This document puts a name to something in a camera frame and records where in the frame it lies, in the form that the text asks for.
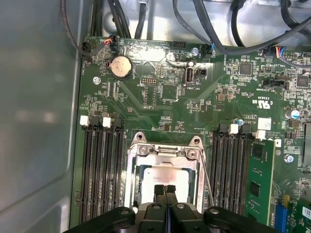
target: green circuit board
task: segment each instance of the green circuit board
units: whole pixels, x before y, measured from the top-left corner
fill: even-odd
[[[103,41],[101,37],[86,38],[90,49]],[[132,73],[127,79],[117,80],[111,74],[109,65],[116,56],[131,61]],[[284,57],[297,64],[311,63],[303,53],[286,51]],[[185,81],[187,67],[194,72],[190,82]],[[94,82],[94,77],[99,78],[99,83]],[[282,83],[273,86],[270,80]],[[213,132],[219,124],[230,127],[237,119],[249,126],[250,149],[244,155],[244,186],[238,190],[244,190],[245,199],[240,202],[245,204],[236,211],[273,227],[275,205],[283,203],[285,194],[298,199],[300,190],[311,183],[311,164],[304,158],[310,156],[304,155],[305,125],[311,121],[309,87],[308,73],[284,65],[273,54],[264,55],[262,51],[226,56],[203,44],[117,39],[114,48],[106,46],[91,59],[83,59],[78,121],[87,116],[91,124],[92,120],[102,124],[104,117],[110,118],[111,124],[121,130],[110,140],[121,142],[121,146],[111,149],[117,152],[103,161],[102,156],[96,157],[96,153],[105,150],[100,139],[90,139],[87,145],[87,137],[96,136],[96,132],[87,134],[86,128],[78,124],[70,227],[123,205],[122,171],[126,171],[126,151],[136,132],[144,132],[148,141],[167,144],[187,144],[197,135],[209,162],[215,156],[213,150],[208,150],[215,142]],[[300,112],[299,119],[287,119],[285,115],[294,109]],[[262,131],[265,139],[259,140]],[[254,155],[255,144],[263,146],[261,158]],[[92,151],[86,152],[86,146]],[[87,153],[92,161],[87,161]],[[294,161],[286,163],[286,155]],[[118,165],[109,168],[112,175],[103,183],[105,163]],[[118,172],[121,174],[115,181],[114,174]],[[103,191],[110,182],[118,182],[113,194],[109,188]],[[93,199],[91,193],[101,198]],[[83,202],[106,206],[86,208],[82,214]],[[204,205],[208,206],[207,193]]]

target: mounting screw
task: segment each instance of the mounting screw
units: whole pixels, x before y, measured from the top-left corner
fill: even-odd
[[[178,209],[184,209],[185,208],[185,205],[184,204],[177,204],[176,207]]]
[[[214,215],[219,214],[219,211],[216,210],[216,209],[210,209],[209,211],[210,211],[212,214],[214,214]]]
[[[195,159],[196,158],[196,151],[195,150],[189,150],[187,153],[188,158]]]
[[[199,49],[198,49],[198,48],[192,48],[192,49],[191,49],[191,54],[192,54],[193,56],[199,55]]]
[[[140,155],[147,155],[148,154],[148,148],[146,146],[141,146],[138,150]]]
[[[128,215],[128,213],[129,213],[129,212],[128,212],[127,210],[121,211],[121,214],[122,214],[122,215]]]
[[[100,78],[100,77],[94,77],[94,78],[93,78],[93,83],[94,83],[95,85],[100,84],[100,83],[101,83],[101,78]]]
[[[294,157],[292,155],[290,155],[290,154],[287,154],[287,155],[284,156],[284,161],[286,163],[292,163],[294,161]]]

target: wire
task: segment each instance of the wire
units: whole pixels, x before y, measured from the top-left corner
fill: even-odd
[[[213,28],[213,25],[212,25],[212,23],[208,17],[208,14],[207,14],[206,8],[203,4],[203,1],[202,0],[193,0],[193,3],[194,3],[195,10],[198,14],[198,17],[200,19],[200,22],[202,24],[203,29],[205,30],[207,35],[210,37],[210,39],[214,43],[215,47],[221,53],[228,54],[228,55],[244,55],[244,54],[248,54],[248,53],[251,53],[251,52],[254,52],[257,50],[264,49],[264,48],[269,47],[271,45],[278,44],[278,43],[288,39],[289,37],[294,35],[296,32],[300,31],[301,29],[303,29],[304,27],[306,27],[308,24],[311,23],[311,17],[309,17],[305,21],[300,23],[294,29],[291,29],[291,30],[287,31],[286,33],[284,33],[283,35],[280,35],[280,36],[273,38],[269,41],[266,41],[262,44],[251,46],[251,47],[240,48],[240,49],[238,49],[238,48],[233,49],[233,48],[228,48],[227,46],[223,46],[222,43],[220,42],[220,40],[219,40],[219,38],[218,38],[214,28]]]
[[[97,53],[99,53],[99,52],[105,47],[105,44],[104,44],[104,43],[102,43],[101,45],[99,45],[93,52],[90,52],[90,53],[83,51],[83,49],[81,49],[81,48],[77,45],[77,43],[75,42],[75,40],[74,40],[74,38],[73,38],[73,36],[72,36],[71,30],[70,30],[70,26],[69,26],[69,23],[68,23],[68,19],[67,19],[66,0],[61,0],[60,5],[61,5],[61,11],[62,11],[62,20],[63,20],[63,23],[64,23],[66,35],[67,35],[67,37],[69,38],[70,43],[72,44],[72,46],[73,46],[80,54],[82,54],[83,56],[86,56],[86,57],[91,57],[91,56],[94,56],[94,55],[96,55]]]
[[[289,0],[281,0],[281,15],[283,18],[283,21],[289,26],[290,28],[294,28],[299,25],[299,23],[293,18],[293,16],[290,14],[288,8],[289,8]],[[307,28],[303,28],[299,31],[299,33],[303,34],[307,38],[311,38],[311,31]]]
[[[97,0],[93,0],[93,7],[92,7],[92,18],[91,18],[91,28],[90,28],[90,35],[95,36],[95,27],[96,27],[96,14],[97,14]]]
[[[137,24],[136,31],[135,31],[135,39],[141,39],[142,29],[144,27],[144,23],[146,19],[146,10],[147,10],[147,5],[144,3],[141,3],[139,7],[138,24]]]
[[[104,0],[97,1],[97,11],[96,11],[96,35],[103,35],[103,3]]]
[[[123,31],[124,31],[124,34],[125,34],[125,38],[130,38],[131,39],[131,34],[130,34],[130,30],[128,28],[128,24],[127,24],[127,21],[126,21],[126,18],[125,18],[125,14],[124,14],[124,11],[122,9],[122,6],[119,2],[119,0],[113,0],[114,1],[114,4],[115,4],[115,9],[117,11],[117,14],[120,18],[120,21],[121,21],[121,24],[122,24],[122,28],[123,28]]]
[[[108,4],[109,4],[110,10],[111,10],[111,14],[112,14],[113,20],[114,20],[114,22],[116,24],[116,27],[117,27],[118,35],[121,38],[124,38],[122,24],[121,24],[121,21],[119,19],[118,14],[117,14],[117,11],[115,9],[115,4],[114,4],[113,0],[108,0]]]
[[[279,59],[280,58],[280,47],[276,47],[276,58]]]
[[[231,32],[234,38],[235,43],[237,44],[237,46],[239,47],[245,47],[245,45],[243,44],[240,36],[239,36],[239,32],[238,32],[238,25],[237,25],[237,19],[238,19],[238,12],[239,12],[239,8],[234,8],[232,10],[232,16],[231,16]]]
[[[178,9],[177,9],[177,3],[178,0],[173,0],[173,10],[174,10],[174,14],[176,19],[178,20],[178,22],[181,24],[181,26],[183,26],[188,32],[190,32],[191,34],[195,35],[197,38],[199,38],[201,41],[203,41],[204,43],[206,43],[207,45],[210,45],[210,41],[207,40],[204,36],[202,36],[201,34],[199,34],[195,29],[193,29],[185,20],[184,18],[182,18],[181,14],[179,13]]]

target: microchip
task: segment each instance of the microchip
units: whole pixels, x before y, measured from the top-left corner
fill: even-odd
[[[254,216],[252,216],[251,214],[248,214],[248,215],[247,215],[247,217],[248,217],[248,218],[250,218],[250,219],[252,219],[252,220],[257,221],[257,218],[255,218],[255,217],[254,217]]]
[[[290,128],[299,128],[300,121],[299,120],[289,120],[288,127]]]
[[[252,150],[253,156],[262,159],[262,153],[263,153],[263,145],[253,143],[253,150]]]
[[[252,64],[241,63],[240,64],[240,74],[241,75],[252,75]]]
[[[94,116],[100,116],[101,112],[100,111],[94,111]]]
[[[122,125],[122,119],[121,118],[115,118],[113,125],[114,126],[121,126]]]
[[[309,87],[309,76],[302,76],[299,75],[297,77],[297,87],[303,87],[303,88],[308,88]]]
[[[225,94],[218,94],[217,100],[218,101],[225,101]]]
[[[291,139],[291,137],[292,137],[291,134],[292,134],[292,132],[286,131],[285,132],[285,138],[286,139]]]
[[[109,116],[111,118],[118,118],[119,117],[119,115],[117,113],[110,113]]]
[[[260,194],[260,185],[251,182],[250,186],[249,186],[249,191],[251,192],[251,194],[255,195],[256,197],[259,197]]]
[[[93,116],[90,123],[91,125],[99,125],[99,116]]]
[[[216,104],[216,109],[223,110],[223,109],[225,109],[225,105],[224,104]]]

